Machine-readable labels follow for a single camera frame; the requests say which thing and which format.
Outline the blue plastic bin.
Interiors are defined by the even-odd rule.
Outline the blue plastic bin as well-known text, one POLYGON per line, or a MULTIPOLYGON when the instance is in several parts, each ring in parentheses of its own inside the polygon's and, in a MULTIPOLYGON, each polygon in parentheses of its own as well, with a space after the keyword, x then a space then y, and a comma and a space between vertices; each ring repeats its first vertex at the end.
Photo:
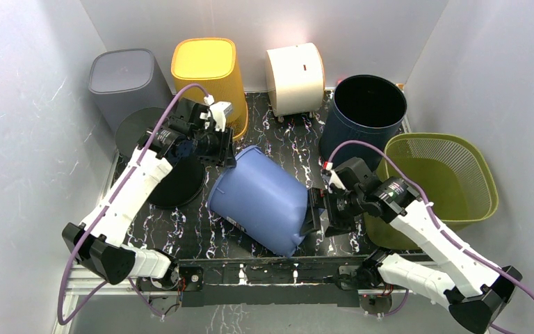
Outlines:
POLYGON ((216 180, 207 208, 276 255, 291 257, 306 235, 308 188, 251 145, 216 180))

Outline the dark navy bin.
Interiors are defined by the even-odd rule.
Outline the dark navy bin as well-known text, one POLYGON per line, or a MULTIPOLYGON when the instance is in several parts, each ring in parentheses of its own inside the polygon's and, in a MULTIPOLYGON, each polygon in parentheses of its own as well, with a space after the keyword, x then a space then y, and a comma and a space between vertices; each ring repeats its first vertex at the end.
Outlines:
POLYGON ((383 150, 397 134, 406 115, 407 100, 394 83, 370 74, 347 77, 333 91, 323 133, 318 142, 323 161, 349 140, 383 150))

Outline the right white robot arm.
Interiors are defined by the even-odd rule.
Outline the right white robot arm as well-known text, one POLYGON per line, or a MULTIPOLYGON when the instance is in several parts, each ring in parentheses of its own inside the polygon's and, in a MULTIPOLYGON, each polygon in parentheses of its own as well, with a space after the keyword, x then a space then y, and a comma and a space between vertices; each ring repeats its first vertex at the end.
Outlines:
POLYGON ((315 223, 321 210, 327 212, 327 236, 354 231, 357 216, 368 214, 401 232, 437 264, 431 269, 379 248, 358 266, 340 267, 338 287, 404 287, 446 308, 471 333, 484 333, 510 302, 520 272, 498 267, 464 243, 437 218, 412 181, 380 180, 358 157, 339 166, 325 162, 321 175, 327 186, 309 189, 308 210, 315 223))

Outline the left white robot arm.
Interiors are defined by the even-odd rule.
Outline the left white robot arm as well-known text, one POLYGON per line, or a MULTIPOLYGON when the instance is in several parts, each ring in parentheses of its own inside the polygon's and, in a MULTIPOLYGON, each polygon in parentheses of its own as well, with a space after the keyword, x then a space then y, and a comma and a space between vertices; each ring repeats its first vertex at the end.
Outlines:
POLYGON ((128 246, 124 237, 153 190, 176 173, 179 162, 194 158, 214 166, 236 165, 234 130, 227 125, 233 112, 232 103, 212 97, 203 103, 182 99, 176 110, 146 127, 104 199, 79 224, 64 227, 62 238, 71 252, 67 264, 80 264, 112 285, 149 278, 162 289, 176 287, 180 272, 173 256, 128 246))

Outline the olive green mesh basket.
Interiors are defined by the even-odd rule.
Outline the olive green mesh basket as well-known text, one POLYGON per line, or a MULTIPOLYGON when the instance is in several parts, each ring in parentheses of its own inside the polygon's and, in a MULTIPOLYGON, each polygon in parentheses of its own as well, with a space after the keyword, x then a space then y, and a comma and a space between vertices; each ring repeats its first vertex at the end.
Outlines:
POLYGON ((437 217, 455 232, 487 220, 499 195, 480 150, 467 140, 438 133, 399 134, 386 144, 395 163, 381 161, 376 173, 385 180, 403 171, 433 202, 437 217))

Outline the orange mesh waste basket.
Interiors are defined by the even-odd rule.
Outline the orange mesh waste basket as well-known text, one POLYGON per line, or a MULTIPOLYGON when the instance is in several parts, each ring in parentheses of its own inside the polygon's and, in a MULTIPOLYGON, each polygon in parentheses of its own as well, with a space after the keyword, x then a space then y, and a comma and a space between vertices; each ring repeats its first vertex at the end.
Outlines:
POLYGON ((175 90, 199 84, 215 101, 226 101, 234 110, 226 116, 234 129, 234 140, 241 140, 248 130, 248 106, 238 63, 236 45, 227 38, 191 38, 174 50, 171 75, 175 90))

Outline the grey mesh waste basket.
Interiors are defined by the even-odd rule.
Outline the grey mesh waste basket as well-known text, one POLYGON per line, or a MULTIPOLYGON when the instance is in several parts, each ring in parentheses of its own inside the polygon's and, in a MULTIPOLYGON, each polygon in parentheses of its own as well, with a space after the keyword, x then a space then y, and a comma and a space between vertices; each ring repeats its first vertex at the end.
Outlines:
POLYGON ((100 54, 92 63, 88 90, 113 133, 133 113, 166 108, 173 99, 156 57, 148 49, 100 54))

